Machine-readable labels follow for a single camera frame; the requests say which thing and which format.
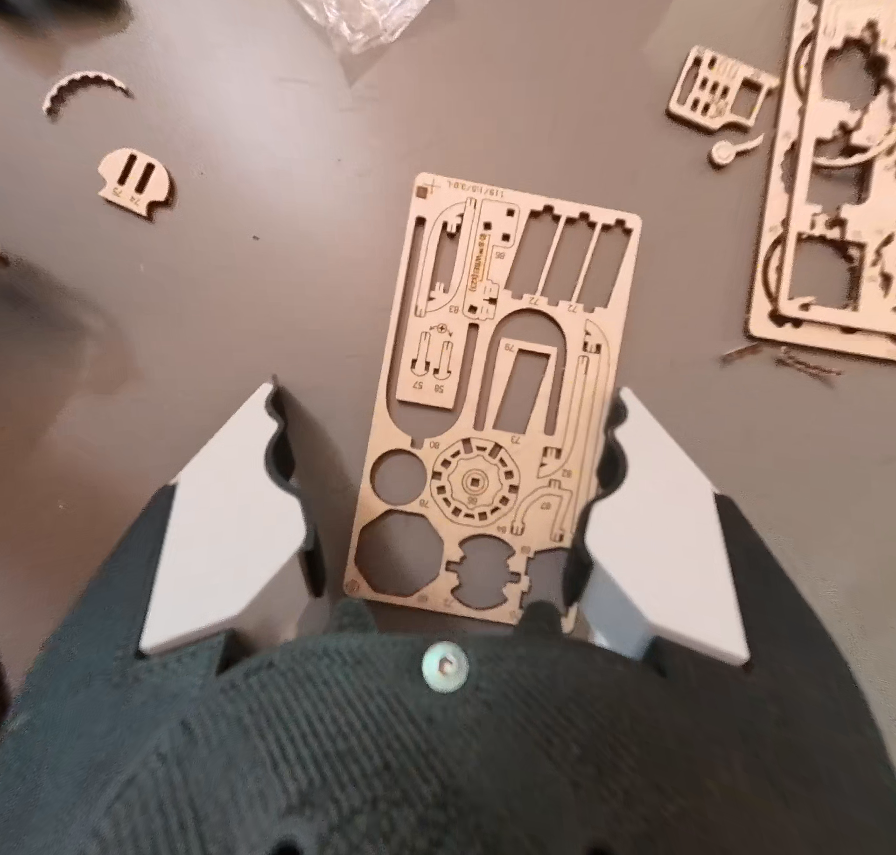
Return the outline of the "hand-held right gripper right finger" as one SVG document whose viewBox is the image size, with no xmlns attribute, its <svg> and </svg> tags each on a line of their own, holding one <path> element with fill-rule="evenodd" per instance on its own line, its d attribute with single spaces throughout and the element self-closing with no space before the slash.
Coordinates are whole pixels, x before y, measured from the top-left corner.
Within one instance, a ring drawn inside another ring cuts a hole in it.
<svg viewBox="0 0 896 855">
<path fill-rule="evenodd" d="M 564 567 L 590 644 L 634 660 L 656 639 L 741 667 L 750 658 L 717 490 L 629 388 L 604 427 L 598 494 Z"/>
</svg>

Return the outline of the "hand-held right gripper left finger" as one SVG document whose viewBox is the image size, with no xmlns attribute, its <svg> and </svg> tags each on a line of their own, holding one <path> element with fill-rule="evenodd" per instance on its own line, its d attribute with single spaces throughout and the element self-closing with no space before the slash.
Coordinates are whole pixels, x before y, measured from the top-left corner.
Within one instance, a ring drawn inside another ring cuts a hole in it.
<svg viewBox="0 0 896 855">
<path fill-rule="evenodd" d="M 158 657 L 220 633 L 251 652 L 323 629 L 326 567 L 271 377 L 178 473 L 140 633 Z"/>
</svg>

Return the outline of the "small wooden puzzle sheet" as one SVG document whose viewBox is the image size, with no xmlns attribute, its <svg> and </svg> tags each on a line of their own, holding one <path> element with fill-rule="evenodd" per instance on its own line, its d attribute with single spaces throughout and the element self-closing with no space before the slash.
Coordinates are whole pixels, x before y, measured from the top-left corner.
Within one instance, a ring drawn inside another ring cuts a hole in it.
<svg viewBox="0 0 896 855">
<path fill-rule="evenodd" d="M 513 625 L 532 558 L 568 550 L 599 461 L 643 220 L 457 177 L 414 180 L 344 592 Z M 426 520 L 411 593 L 358 565 L 387 514 Z"/>
</svg>

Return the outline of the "grey desk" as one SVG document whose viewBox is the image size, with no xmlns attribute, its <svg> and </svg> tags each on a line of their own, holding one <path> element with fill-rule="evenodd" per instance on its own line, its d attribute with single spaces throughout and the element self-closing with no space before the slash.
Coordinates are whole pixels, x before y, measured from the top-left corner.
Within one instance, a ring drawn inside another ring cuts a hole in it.
<svg viewBox="0 0 896 855">
<path fill-rule="evenodd" d="M 620 382 L 741 506 L 894 738 L 894 366 L 743 340 L 766 149 L 715 172 L 666 118 L 704 43 L 778 70 L 794 0 L 433 0 L 340 56 L 294 0 L 2 0 L 2 660 L 16 688 L 153 491 L 255 387 L 290 392 L 339 584 L 411 184 L 644 222 Z M 61 78 L 102 70 L 49 119 Z M 158 158 L 151 222 L 98 192 Z"/>
</svg>

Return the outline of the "large wooden puzzle sheet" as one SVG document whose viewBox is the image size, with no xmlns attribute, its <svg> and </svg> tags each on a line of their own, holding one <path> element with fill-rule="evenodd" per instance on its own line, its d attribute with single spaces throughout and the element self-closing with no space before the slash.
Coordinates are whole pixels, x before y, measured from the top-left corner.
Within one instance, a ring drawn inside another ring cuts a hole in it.
<svg viewBox="0 0 896 855">
<path fill-rule="evenodd" d="M 751 336 L 894 361 L 895 0 L 795 0 L 746 316 Z M 861 106 L 824 92 L 856 47 L 874 75 Z M 841 306 L 793 294 L 802 246 L 847 270 Z"/>
</svg>

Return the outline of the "round slotted wooden piece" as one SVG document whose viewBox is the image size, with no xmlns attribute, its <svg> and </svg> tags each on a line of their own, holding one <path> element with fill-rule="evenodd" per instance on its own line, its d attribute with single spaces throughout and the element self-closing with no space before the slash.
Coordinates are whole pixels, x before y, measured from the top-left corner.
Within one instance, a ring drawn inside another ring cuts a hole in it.
<svg viewBox="0 0 896 855">
<path fill-rule="evenodd" d="M 104 155 L 97 168 L 99 197 L 108 204 L 151 222 L 159 209 L 175 204 L 175 182 L 162 161 L 130 146 Z"/>
</svg>

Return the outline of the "small spoon-shaped wooden piece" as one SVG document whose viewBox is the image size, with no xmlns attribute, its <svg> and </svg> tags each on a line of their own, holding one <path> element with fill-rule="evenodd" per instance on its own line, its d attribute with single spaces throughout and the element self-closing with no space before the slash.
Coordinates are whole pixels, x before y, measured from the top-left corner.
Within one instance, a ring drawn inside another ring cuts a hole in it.
<svg viewBox="0 0 896 855">
<path fill-rule="evenodd" d="M 738 142 L 733 142 L 730 139 L 718 140 L 712 145 L 708 153 L 708 162 L 716 170 L 728 167 L 737 157 L 755 151 L 763 144 L 764 139 L 765 134 Z"/>
</svg>

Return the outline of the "wooden sheet fragment with slots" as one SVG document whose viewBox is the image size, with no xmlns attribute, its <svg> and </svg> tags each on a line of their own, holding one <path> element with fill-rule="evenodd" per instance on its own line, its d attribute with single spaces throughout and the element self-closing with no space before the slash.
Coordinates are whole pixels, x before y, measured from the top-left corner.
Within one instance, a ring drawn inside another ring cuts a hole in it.
<svg viewBox="0 0 896 855">
<path fill-rule="evenodd" d="M 749 132 L 763 102 L 779 86 L 779 78 L 771 73 L 697 44 L 686 58 L 666 113 L 707 133 Z"/>
</svg>

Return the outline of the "curved toothed wooden piece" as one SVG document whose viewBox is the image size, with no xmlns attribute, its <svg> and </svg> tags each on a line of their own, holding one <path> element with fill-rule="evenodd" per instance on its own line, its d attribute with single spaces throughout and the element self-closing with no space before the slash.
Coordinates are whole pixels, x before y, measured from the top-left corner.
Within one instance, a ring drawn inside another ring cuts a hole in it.
<svg viewBox="0 0 896 855">
<path fill-rule="evenodd" d="M 61 77 L 46 93 L 41 112 L 49 119 L 58 115 L 66 99 L 88 88 L 111 88 L 126 98 L 133 98 L 131 88 L 120 78 L 102 70 L 78 70 Z"/>
</svg>

